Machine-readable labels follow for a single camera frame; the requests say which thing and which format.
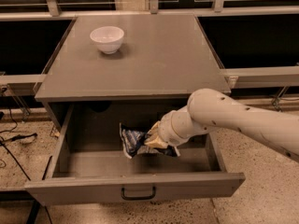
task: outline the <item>electrical cord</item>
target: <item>electrical cord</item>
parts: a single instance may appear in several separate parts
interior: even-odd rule
[[[9,110],[10,118],[15,123],[15,126],[12,129],[10,129],[10,130],[0,131],[0,133],[5,133],[5,132],[11,133],[12,131],[14,131],[15,129],[17,129],[17,127],[18,127],[18,122],[12,117],[11,108],[9,107],[8,110]]]
[[[5,168],[7,163],[4,160],[0,160],[0,168]]]
[[[1,138],[1,141],[0,141],[0,147],[3,147],[3,148],[10,154],[10,156],[12,157],[12,159],[18,164],[18,166],[20,167],[20,169],[21,169],[21,171],[24,173],[24,175],[27,177],[27,179],[28,179],[29,181],[31,181],[29,175],[26,174],[26,172],[24,171],[24,169],[21,167],[19,161],[16,159],[16,157],[12,154],[12,152],[11,152],[11,151],[8,149],[8,147],[5,145],[5,142],[6,142],[7,140],[5,140],[5,139],[4,139],[3,137],[1,137],[1,136],[0,136],[0,138]]]
[[[13,128],[11,128],[10,130],[3,130],[3,131],[0,131],[0,133],[11,133],[12,131],[14,131],[17,127],[18,127],[18,122],[12,117],[12,112],[11,112],[11,108],[9,107],[8,108],[9,110],[9,115],[10,115],[10,118],[11,120],[15,123],[15,126]],[[0,147],[3,147],[9,154],[10,156],[13,158],[13,160],[18,164],[18,166],[20,167],[21,171],[24,173],[24,175],[27,177],[27,179],[29,181],[31,181],[31,178],[29,177],[29,175],[24,171],[24,169],[21,167],[19,161],[16,159],[16,157],[12,154],[12,152],[7,148],[7,146],[5,145],[5,143],[7,142],[13,142],[13,141],[16,141],[16,140],[20,140],[20,139],[23,139],[23,138],[28,138],[28,137],[37,137],[37,133],[32,133],[30,135],[16,135],[16,136],[13,136],[7,140],[5,140],[2,136],[0,136]],[[5,163],[5,161],[1,160],[0,159],[0,168],[5,168],[7,166],[7,164]],[[50,213],[49,213],[49,210],[47,208],[47,206],[45,206],[45,211],[47,213],[47,216],[48,216],[48,219],[49,219],[49,222],[50,224],[52,224],[52,220],[51,220],[51,217],[50,217]]]

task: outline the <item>gray furniture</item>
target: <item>gray furniture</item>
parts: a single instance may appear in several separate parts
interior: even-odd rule
[[[89,38],[105,25],[125,32],[112,55]],[[233,195],[245,177],[226,171],[213,133],[179,158],[122,152],[120,122],[147,130],[200,88],[230,92],[193,15],[78,17],[36,95],[60,138],[47,178],[26,190],[43,205]]]

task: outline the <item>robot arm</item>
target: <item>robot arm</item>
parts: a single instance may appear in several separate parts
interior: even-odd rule
[[[217,127],[240,132],[289,157],[299,155],[298,116],[242,105],[211,89],[195,91],[186,106],[166,114],[151,143],[176,147]]]

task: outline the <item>cabinet drawer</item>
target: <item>cabinet drawer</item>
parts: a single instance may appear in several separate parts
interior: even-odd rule
[[[226,172],[213,133],[180,146],[180,157],[142,154],[129,160],[124,156],[120,122],[146,131],[184,103],[72,104],[46,180],[27,182],[25,188],[43,205],[232,196],[245,177]]]

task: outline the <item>speckled floor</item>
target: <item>speckled floor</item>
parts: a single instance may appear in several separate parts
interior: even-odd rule
[[[0,122],[0,130],[14,126]],[[52,123],[30,117],[18,122],[14,134],[38,133],[7,144],[33,180],[40,180],[56,138]],[[299,223],[299,164],[264,147],[246,136],[219,129],[218,145],[228,172],[243,172],[246,181],[231,198],[179,200],[172,202],[96,203],[48,207],[52,223]],[[21,187],[26,177],[15,161],[0,148],[0,189]],[[0,202],[2,224],[25,223],[32,202]],[[50,223],[45,209],[36,223]]]

